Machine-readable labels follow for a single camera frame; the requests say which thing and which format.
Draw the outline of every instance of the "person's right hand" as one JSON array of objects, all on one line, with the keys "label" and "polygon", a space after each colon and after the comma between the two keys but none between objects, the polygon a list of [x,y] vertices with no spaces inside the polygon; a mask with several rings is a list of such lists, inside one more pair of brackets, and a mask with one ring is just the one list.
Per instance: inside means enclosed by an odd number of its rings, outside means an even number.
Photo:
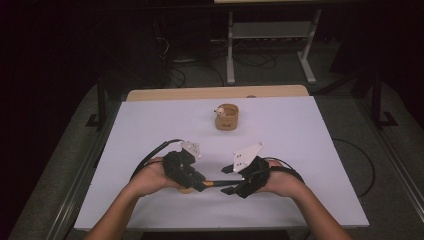
[{"label": "person's right hand", "polygon": [[[269,167],[282,166],[277,160],[267,160]],[[306,188],[306,185],[289,173],[280,171],[271,171],[268,182],[260,188],[258,192],[272,192],[281,197],[295,198],[300,190]]]}]

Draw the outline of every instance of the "white desk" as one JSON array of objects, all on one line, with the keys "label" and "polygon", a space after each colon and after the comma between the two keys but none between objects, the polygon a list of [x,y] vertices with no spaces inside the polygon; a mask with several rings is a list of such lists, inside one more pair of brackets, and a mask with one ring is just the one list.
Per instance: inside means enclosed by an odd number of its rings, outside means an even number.
[{"label": "white desk", "polygon": [[[214,91],[230,89],[252,90],[240,87]],[[261,95],[254,89],[253,94]],[[200,144],[202,158],[192,166],[210,180],[240,179],[237,174],[221,173],[221,168],[232,163],[234,151],[264,141],[259,156],[280,158],[292,165],[341,225],[368,225],[313,97],[146,100],[150,101],[122,104],[75,228],[91,229],[144,156],[175,138]],[[234,131],[223,132],[214,126],[213,110],[222,103],[233,103],[240,109]],[[158,156],[172,150],[179,151],[180,147],[170,145]],[[147,196],[138,202],[128,229],[222,231],[297,226],[306,224],[290,199],[268,193],[241,199],[215,188],[188,195],[163,189]]]}]

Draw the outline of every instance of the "hand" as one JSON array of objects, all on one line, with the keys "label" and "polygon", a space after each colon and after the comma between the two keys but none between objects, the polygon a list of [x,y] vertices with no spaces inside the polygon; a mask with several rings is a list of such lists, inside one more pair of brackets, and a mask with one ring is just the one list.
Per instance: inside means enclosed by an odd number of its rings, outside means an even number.
[{"label": "hand", "polygon": [[162,158],[150,159],[146,166],[127,184],[124,190],[132,192],[137,198],[155,193],[162,188],[182,188],[165,175]]},{"label": "hand", "polygon": [[[267,160],[269,167],[282,166],[277,160]],[[306,188],[306,185],[299,181],[296,177],[286,172],[271,171],[271,175],[265,186],[260,188],[258,192],[272,192],[281,197],[295,198],[299,192]]]}]

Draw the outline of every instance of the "dark background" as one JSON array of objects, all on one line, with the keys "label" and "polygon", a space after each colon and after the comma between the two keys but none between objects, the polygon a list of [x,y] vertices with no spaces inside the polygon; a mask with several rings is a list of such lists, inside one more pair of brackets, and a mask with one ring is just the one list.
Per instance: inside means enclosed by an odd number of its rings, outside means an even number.
[{"label": "dark background", "polygon": [[[349,73],[363,65],[378,70],[424,127],[424,19],[418,2],[325,9],[315,39],[342,41],[333,71]],[[9,235],[76,107],[97,79],[106,79],[109,94],[118,99],[133,88],[163,87],[168,79],[157,58],[155,35],[195,51],[204,49],[209,37],[226,34],[222,12],[206,17],[168,12],[161,14],[165,25],[158,29],[152,28],[157,15],[93,11],[110,3],[0,3],[1,239]]]}]

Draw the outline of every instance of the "person's left hand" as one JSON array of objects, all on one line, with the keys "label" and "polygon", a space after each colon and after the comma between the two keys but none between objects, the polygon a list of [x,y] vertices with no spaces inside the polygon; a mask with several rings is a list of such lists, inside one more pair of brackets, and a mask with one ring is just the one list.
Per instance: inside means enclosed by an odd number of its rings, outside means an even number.
[{"label": "person's left hand", "polygon": [[148,165],[131,179],[125,189],[140,198],[166,187],[182,188],[165,175],[162,160],[161,157],[150,159]]}]

